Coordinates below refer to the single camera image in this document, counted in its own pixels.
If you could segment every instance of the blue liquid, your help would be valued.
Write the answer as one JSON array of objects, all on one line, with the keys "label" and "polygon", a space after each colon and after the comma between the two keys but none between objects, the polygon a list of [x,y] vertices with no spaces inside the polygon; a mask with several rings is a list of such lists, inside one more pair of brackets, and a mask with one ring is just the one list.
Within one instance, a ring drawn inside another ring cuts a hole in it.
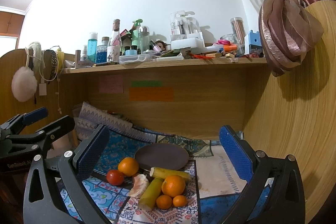
[{"label": "blue liquid", "polygon": [[97,39],[89,39],[87,43],[88,60],[96,62]]},{"label": "blue liquid", "polygon": [[107,51],[97,52],[96,63],[104,63],[107,62]]}]

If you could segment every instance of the pink fluffy pom-pom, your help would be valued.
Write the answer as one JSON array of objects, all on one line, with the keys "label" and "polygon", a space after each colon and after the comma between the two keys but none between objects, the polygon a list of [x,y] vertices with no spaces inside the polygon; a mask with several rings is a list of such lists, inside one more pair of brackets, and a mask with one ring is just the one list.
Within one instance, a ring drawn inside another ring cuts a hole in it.
[{"label": "pink fluffy pom-pom", "polygon": [[19,102],[26,102],[32,98],[37,89],[37,80],[34,72],[26,67],[21,67],[13,76],[12,92]]}]

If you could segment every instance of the round plate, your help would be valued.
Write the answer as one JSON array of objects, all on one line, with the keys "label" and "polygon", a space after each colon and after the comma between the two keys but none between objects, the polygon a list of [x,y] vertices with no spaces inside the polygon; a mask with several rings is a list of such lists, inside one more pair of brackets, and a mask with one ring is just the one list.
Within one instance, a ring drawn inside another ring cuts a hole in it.
[{"label": "round plate", "polygon": [[134,158],[140,168],[148,171],[152,167],[179,170],[188,163],[189,154],[176,144],[152,143],[140,148]]}]

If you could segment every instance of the pink sticky note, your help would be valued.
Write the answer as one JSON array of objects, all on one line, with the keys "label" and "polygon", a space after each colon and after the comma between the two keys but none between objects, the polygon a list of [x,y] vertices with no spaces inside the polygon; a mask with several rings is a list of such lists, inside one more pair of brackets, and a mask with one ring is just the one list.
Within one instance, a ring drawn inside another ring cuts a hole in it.
[{"label": "pink sticky note", "polygon": [[99,76],[99,93],[124,93],[121,75]]}]

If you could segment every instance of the orange sticky note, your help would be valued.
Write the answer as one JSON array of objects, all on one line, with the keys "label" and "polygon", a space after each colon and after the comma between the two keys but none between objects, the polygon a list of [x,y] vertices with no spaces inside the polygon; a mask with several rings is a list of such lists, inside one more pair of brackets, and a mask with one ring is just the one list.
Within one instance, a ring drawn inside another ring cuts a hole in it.
[{"label": "orange sticky note", "polygon": [[122,75],[99,76],[99,93],[124,93]]},{"label": "orange sticky note", "polygon": [[129,88],[130,101],[173,102],[174,89],[170,86]]}]

